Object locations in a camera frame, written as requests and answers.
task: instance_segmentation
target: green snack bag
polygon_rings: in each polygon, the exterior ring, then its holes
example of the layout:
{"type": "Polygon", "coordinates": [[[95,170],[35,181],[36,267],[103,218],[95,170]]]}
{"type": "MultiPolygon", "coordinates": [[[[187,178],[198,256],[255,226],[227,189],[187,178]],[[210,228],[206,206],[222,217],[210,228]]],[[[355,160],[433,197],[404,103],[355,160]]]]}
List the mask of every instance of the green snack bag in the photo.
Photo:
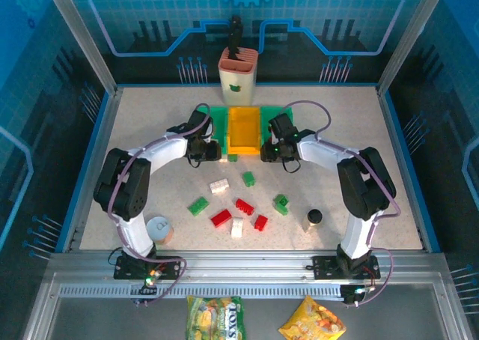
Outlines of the green snack bag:
{"type": "Polygon", "coordinates": [[[240,297],[188,297],[186,340],[246,340],[240,297]]]}

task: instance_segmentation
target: snack bag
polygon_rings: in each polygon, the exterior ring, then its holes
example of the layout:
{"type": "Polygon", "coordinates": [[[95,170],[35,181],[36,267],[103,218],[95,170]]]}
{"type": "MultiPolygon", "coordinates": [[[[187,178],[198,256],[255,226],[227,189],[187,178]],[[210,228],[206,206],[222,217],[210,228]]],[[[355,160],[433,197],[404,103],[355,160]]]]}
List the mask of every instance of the snack bag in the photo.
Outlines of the snack bag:
{"type": "Polygon", "coordinates": [[[246,340],[240,297],[188,297],[186,340],[246,340]]]}
{"type": "Polygon", "coordinates": [[[287,340],[336,340],[345,331],[342,321],[310,296],[279,330],[287,340]]]}

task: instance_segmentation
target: yellow tray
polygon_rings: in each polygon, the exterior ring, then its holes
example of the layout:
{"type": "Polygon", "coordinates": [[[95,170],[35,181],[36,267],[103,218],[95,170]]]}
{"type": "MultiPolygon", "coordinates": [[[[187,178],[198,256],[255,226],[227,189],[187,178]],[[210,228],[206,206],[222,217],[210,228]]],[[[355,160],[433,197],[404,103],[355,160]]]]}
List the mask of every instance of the yellow tray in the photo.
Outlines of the yellow tray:
{"type": "Polygon", "coordinates": [[[228,112],[228,154],[258,155],[260,149],[260,108],[231,107],[228,112]]]}

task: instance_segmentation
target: black bottle cap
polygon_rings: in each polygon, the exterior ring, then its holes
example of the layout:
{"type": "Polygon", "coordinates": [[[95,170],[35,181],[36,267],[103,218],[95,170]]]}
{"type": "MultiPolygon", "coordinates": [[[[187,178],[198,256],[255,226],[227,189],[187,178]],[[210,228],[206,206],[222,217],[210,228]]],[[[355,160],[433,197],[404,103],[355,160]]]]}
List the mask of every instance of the black bottle cap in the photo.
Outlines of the black bottle cap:
{"type": "Polygon", "coordinates": [[[323,214],[318,209],[310,210],[308,213],[308,220],[313,224],[319,224],[323,220],[323,214]]]}

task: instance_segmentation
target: white table surface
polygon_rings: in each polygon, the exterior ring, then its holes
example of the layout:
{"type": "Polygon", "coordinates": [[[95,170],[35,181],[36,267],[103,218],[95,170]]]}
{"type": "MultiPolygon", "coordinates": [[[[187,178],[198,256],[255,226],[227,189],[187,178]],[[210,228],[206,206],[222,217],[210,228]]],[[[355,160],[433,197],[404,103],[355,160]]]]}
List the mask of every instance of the white table surface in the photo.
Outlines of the white table surface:
{"type": "MultiPolygon", "coordinates": [[[[373,87],[260,86],[253,106],[283,106],[294,100],[316,100],[332,115],[332,125],[323,137],[352,148],[368,146],[379,150],[394,184],[402,215],[385,219],[373,239],[374,246],[389,249],[421,249],[411,207],[400,176],[384,117],[373,87]]],[[[108,150],[128,150],[160,137],[167,128],[188,120],[198,103],[221,106],[220,87],[126,88],[109,140],[108,150]]],[[[318,129],[326,122],[322,110],[300,105],[293,108],[299,130],[318,129]]],[[[146,221],[162,215],[171,221],[173,240],[165,249],[182,250],[288,250],[335,249],[346,230],[348,212],[337,176],[311,163],[302,162],[295,174],[286,173],[280,163],[262,163],[259,156],[240,156],[236,163],[202,163],[192,168],[186,159],[175,160],[150,179],[144,209],[146,221]],[[247,188],[241,178],[252,171],[256,185],[247,188]],[[230,188],[221,195],[211,194],[209,183],[227,178],[230,188]],[[282,216],[272,206],[274,197],[285,194],[289,214],[282,216]],[[192,216],[187,207],[200,196],[210,202],[202,213],[192,216]],[[242,198],[256,211],[246,216],[234,206],[242,198]],[[301,221],[317,208],[323,221],[316,231],[305,234],[301,221]],[[210,217],[228,209],[244,220],[242,238],[231,238],[231,221],[214,228],[210,217]],[[258,214],[269,218],[263,232],[254,230],[258,214]]],[[[112,221],[93,202],[82,238],[81,249],[106,250],[120,246],[112,221]]]]}

